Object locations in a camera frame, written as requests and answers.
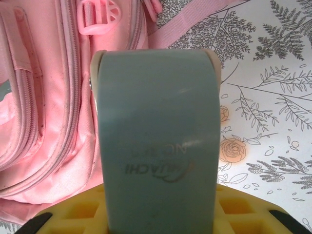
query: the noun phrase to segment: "yellow foam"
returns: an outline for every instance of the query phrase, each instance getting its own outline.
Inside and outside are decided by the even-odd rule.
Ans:
[[[213,234],[292,234],[269,210],[282,208],[241,191],[217,185]],[[53,216],[37,234],[108,234],[103,185],[52,206]]]

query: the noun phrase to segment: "orange flower print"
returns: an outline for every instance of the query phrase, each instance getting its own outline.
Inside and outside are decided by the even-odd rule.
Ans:
[[[229,110],[225,106],[220,107],[221,111],[221,122],[227,121],[229,117]]]
[[[223,162],[240,162],[246,157],[246,145],[237,139],[231,138],[221,142],[219,159]]]

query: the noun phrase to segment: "pink bag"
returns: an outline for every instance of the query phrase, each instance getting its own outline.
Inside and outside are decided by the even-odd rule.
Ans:
[[[165,48],[228,1],[193,0],[150,45]],[[103,182],[91,57],[148,48],[160,11],[158,0],[0,0],[0,219],[23,224]]]

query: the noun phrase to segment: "fern leaf print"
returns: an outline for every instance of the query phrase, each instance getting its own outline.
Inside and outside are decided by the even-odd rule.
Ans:
[[[263,24],[268,37],[259,37],[261,43],[257,47],[255,60],[270,58],[276,54],[285,59],[292,54],[296,59],[304,60],[302,52],[304,44],[302,38],[307,36],[312,47],[312,4],[310,0],[297,0],[300,10],[281,6],[275,0],[270,0],[271,9],[279,20],[280,26]]]
[[[244,54],[250,53],[251,33],[255,30],[251,22],[241,19],[236,11],[228,9],[208,16],[193,26],[170,48],[208,48],[218,54],[224,66],[227,60],[244,59]]]

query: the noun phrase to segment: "printed logo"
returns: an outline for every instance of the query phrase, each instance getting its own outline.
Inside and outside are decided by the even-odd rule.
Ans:
[[[152,163],[128,163],[125,173],[127,175],[151,175],[167,183],[182,180],[193,168],[194,163],[187,158],[187,148],[179,144],[168,144],[164,147],[149,147],[143,153],[133,149],[132,158],[150,159]]]

